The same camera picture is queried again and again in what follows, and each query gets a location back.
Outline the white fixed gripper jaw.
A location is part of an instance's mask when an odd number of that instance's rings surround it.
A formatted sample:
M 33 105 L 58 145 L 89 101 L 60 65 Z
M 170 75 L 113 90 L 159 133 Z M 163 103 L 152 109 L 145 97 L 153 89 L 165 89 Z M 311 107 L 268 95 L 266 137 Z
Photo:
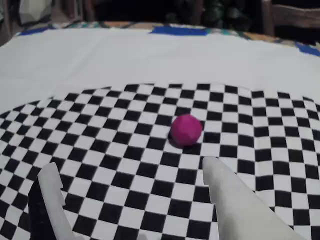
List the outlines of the white fixed gripper jaw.
M 202 171 L 221 240 L 302 239 L 218 158 L 204 157 Z

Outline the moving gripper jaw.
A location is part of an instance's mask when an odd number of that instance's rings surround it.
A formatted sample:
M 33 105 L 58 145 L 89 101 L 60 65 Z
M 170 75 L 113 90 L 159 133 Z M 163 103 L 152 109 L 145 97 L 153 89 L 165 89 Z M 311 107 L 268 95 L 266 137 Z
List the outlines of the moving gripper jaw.
M 64 212 L 63 184 L 57 165 L 51 162 L 38 173 L 28 193 L 32 240 L 82 240 L 73 233 Z

